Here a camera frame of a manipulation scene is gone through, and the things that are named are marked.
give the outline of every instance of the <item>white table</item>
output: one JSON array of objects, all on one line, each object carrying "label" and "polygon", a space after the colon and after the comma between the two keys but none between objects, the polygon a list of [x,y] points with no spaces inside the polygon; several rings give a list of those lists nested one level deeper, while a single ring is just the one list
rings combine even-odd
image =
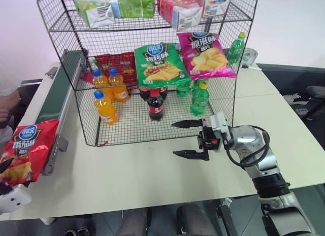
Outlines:
[{"label": "white table", "polygon": [[[34,123],[51,85],[45,78],[21,124]],[[271,148],[291,188],[325,183],[325,152],[261,71],[241,69],[234,125],[268,131]],[[0,220],[59,217],[255,194],[248,175],[225,151],[210,161],[187,160],[175,150],[198,150],[196,137],[108,147],[85,144],[74,100],[62,135],[66,154],[54,174],[30,186],[32,202]]]}]

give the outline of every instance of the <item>black cable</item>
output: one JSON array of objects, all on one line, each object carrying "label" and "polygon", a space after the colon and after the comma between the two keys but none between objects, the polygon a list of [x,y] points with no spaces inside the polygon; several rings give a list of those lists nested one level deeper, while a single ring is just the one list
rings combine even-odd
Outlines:
[{"label": "black cable", "polygon": [[[252,154],[248,155],[247,157],[245,157],[243,160],[241,160],[240,162],[236,162],[233,157],[231,156],[230,152],[229,152],[229,146],[228,146],[228,140],[227,140],[227,137],[226,137],[226,134],[225,133],[221,133],[221,136],[222,136],[222,139],[223,139],[223,144],[224,144],[224,148],[226,150],[226,153],[227,153],[227,156],[228,158],[230,159],[230,161],[237,165],[237,166],[240,166],[241,168],[245,168],[245,167],[250,167],[250,166],[254,166],[256,164],[258,164],[260,161],[262,161],[268,154],[268,151],[269,151],[269,148],[270,148],[270,136],[269,134],[262,128],[260,127],[257,127],[257,126],[253,126],[253,125],[250,125],[251,127],[253,128],[256,128],[256,129],[259,129],[262,131],[262,135],[263,135],[263,139],[264,139],[264,142],[265,142],[265,145],[258,149],[257,151],[253,152]],[[260,153],[261,151],[263,151],[263,154],[260,156],[259,159],[253,161],[253,162],[250,162],[250,163],[245,163],[245,161],[249,160],[250,158],[252,158],[253,156],[255,156],[256,154]]]}]

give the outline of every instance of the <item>green chip bag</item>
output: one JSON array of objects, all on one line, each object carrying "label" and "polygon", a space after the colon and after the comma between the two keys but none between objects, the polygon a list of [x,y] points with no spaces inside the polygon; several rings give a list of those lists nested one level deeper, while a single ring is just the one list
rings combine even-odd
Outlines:
[{"label": "green chip bag", "polygon": [[190,77],[175,47],[161,43],[147,45],[135,50],[139,86],[161,88],[180,85]]}]

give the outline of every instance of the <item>metal wire rack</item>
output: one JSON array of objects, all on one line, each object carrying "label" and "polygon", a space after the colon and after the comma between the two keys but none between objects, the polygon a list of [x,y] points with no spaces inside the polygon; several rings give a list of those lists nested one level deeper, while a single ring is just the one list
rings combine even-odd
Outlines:
[{"label": "metal wire rack", "polygon": [[[75,91],[85,140],[91,146],[117,145],[162,139],[196,136],[199,129],[176,129],[171,124],[184,119],[207,118],[223,111],[233,123],[236,79],[210,79],[210,105],[199,117],[189,112],[191,95],[180,100],[169,87],[164,117],[149,119],[146,103],[133,90],[126,103],[114,103],[119,121],[113,126],[102,123],[93,106],[95,87],[84,80],[86,69],[94,68],[95,56],[131,52],[143,45],[161,42],[178,43],[176,31],[156,11],[153,18],[115,19],[115,23],[89,28],[79,17],[72,0],[38,0],[38,7],[54,49]],[[257,0],[231,0],[224,16],[202,18],[200,24],[186,29],[219,34],[225,52],[244,31],[247,38],[254,19]],[[239,62],[233,66],[238,72]]]}]

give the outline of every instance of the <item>orange soda bottle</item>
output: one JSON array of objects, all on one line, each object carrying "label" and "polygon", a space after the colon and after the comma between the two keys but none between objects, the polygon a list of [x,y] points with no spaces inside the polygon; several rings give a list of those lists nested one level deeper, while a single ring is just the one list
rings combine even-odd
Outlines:
[{"label": "orange soda bottle", "polygon": [[111,100],[114,100],[113,88],[108,87],[110,84],[108,83],[108,79],[105,75],[102,75],[101,70],[93,70],[93,79],[92,83],[99,90],[101,90],[105,96],[108,96]]},{"label": "orange soda bottle", "polygon": [[94,105],[97,107],[98,114],[101,117],[101,120],[108,125],[113,125],[118,121],[116,115],[115,107],[112,104],[112,101],[109,97],[104,96],[104,93],[101,90],[97,90],[93,93],[95,96]]},{"label": "orange soda bottle", "polygon": [[[110,77],[108,77],[108,82],[114,85],[125,85],[123,81],[123,76],[119,75],[116,68],[109,69]],[[126,86],[113,87],[114,97],[118,102],[125,102],[128,98],[128,92]]]}]

